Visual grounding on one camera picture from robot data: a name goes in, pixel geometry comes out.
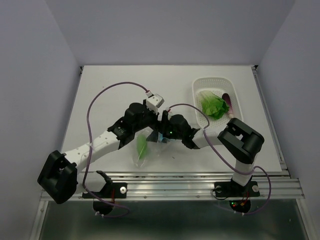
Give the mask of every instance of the cabbage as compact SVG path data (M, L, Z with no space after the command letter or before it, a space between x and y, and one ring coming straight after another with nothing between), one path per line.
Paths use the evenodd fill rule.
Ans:
M214 120L220 119L229 111L229 106L221 97L213 94L211 91L205 90L200 92L200 102L204 114L212 117Z

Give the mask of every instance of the purple cable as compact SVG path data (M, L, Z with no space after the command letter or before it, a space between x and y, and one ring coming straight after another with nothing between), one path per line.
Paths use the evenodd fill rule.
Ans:
M123 81L123 82L118 82L118 83L115 83L115 84L112 84L108 87L106 87L105 89L103 89L101 92L99 92L95 97L94 99L91 101L90 105L89 105L89 108L88 108L88 111L86 113L86 124L88 126L88 132L89 132L89 142L90 144L92 144L92 141L93 141L93 138L92 138L92 131L91 131L91 126L90 126L90 121L89 121L89 115L90 115L90 110L91 110L91 107L92 105L94 104L94 102L97 100L97 98L103 94L105 91L107 91L108 89L110 88L113 88L115 86L118 86L118 85L122 85L122 84L132 84L132 85L136 85L142 89L145 90L145 92L149 92L149 90L147 90L144 86L138 84L138 83L135 83L135 82L131 82L131 81ZM123 216L126 216L128 215L131 211L130 211L130 208L126 207L126 206L122 206L122 205L119 205L119 204L115 204L115 203L111 203L109 201L106 201L106 200L103 200L102 198L98 197L97 195L95 195L92 191L90 191L87 186L86 186L86 179L87 179L87 175L88 175L88 171L89 171L89 166L90 166L90 163L91 163L91 157L92 157L92 151L93 151L93 148L92 146L89 148L89 155L88 155L88 160L87 160L87 163L86 163L86 168L85 168L85 172L84 172L84 177L83 177L83 181L82 181L82 186L83 188L91 195L93 196L94 198L98 199L99 201L107 204L107 205L110 205L110 206L113 206L113 207L116 207L116 208L120 208L120 209L125 209L126 212L123 213L123 214L120 214L120 215L102 215L100 213L97 213L97 215L99 216L102 216L103 218L119 218L119 217L123 217Z
M269 182L269 194L268 194L268 197L267 197L265 203L262 205L262 207L260 207L259 209L255 210L255 211L252 211L252 212L249 212L249 213L245 213L244 215L253 215L253 214L256 214L256 213L260 212L263 208L265 208L265 206L268 204L268 202L269 202L269 200L270 200L270 197L271 197L271 189L272 189L272 187L271 187L271 180L270 180L270 177L269 177L268 173L267 173L262 167L260 167L260 166L254 166L253 169L252 169L252 171L250 171L250 172L242 172L242 171L239 171L239 170L235 169L235 168L234 168L233 166L231 166L231 165L227 162L227 160L225 160L224 157L216 150L216 148L214 147L214 145L211 143L210 139L208 138L208 136L207 136L207 134L206 134L206 129L207 129L207 128L209 127L209 125L210 125L210 121L209 121L208 116L205 115L199 108L197 108L197 107L195 107L195 106L192 106L192 105L190 105L190 104L187 104L187 103L174 104L174 105L170 106L169 109L171 109L171 108L173 108L173 107L176 107L176 106L188 106L188 107L191 107L191 108L197 110L199 113L201 113L201 114L204 116L204 118L205 118L205 119L207 120L207 122L208 122L208 124L203 128L203 135L204 135L204 137L205 137L205 140L207 141L207 143L209 144L209 146L212 148L212 150L218 155L218 157L219 157L229 168L231 168L233 171L235 171L236 173L241 174L241 175L250 175L250 174L253 174L253 173L255 172L255 169L261 169L261 170L264 172L264 174L265 174L265 176L266 176L266 178L268 179L268 182ZM220 207L220 206L219 206L219 208L229 211L229 209L226 209L226 208L224 208L224 207Z

